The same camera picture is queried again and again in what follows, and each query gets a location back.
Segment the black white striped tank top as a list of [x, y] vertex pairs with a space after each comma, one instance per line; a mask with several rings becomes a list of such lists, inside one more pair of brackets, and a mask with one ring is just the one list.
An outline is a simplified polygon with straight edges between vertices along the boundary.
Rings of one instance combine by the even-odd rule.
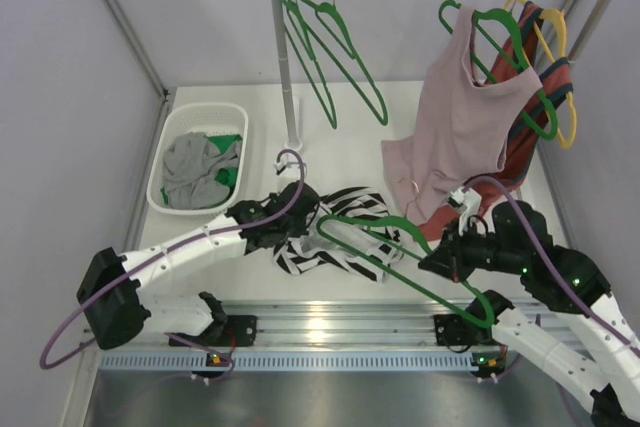
[[391, 266], [404, 257], [397, 248], [400, 231], [394, 227], [367, 227], [325, 220], [327, 215], [373, 221], [389, 214], [382, 195], [370, 187], [348, 187], [320, 197], [308, 218], [308, 233], [290, 238], [273, 249], [273, 261], [290, 275], [332, 266], [372, 282], [385, 280], [386, 272], [362, 256]]

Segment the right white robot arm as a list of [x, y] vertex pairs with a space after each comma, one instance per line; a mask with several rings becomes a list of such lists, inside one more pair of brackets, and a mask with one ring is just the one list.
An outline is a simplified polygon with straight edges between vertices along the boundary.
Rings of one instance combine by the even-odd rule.
[[589, 412], [596, 426], [639, 423], [639, 339], [624, 319], [597, 265], [584, 253], [554, 243], [545, 217], [528, 203], [503, 202], [491, 213], [494, 229], [451, 222], [419, 269], [455, 283], [482, 269], [515, 275], [531, 297], [566, 323], [579, 354], [495, 290], [485, 304], [436, 319], [445, 346], [501, 344], [546, 373]]

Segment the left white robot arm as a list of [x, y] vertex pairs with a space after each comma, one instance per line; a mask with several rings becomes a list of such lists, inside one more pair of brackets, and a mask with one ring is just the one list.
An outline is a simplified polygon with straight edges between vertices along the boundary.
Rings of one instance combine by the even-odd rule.
[[98, 346], [122, 347], [142, 334], [178, 334], [214, 344], [227, 315], [209, 292], [182, 295], [180, 282], [217, 263], [270, 249], [308, 232], [317, 192], [295, 181], [263, 201], [244, 200], [185, 235], [144, 250], [94, 255], [76, 297]]

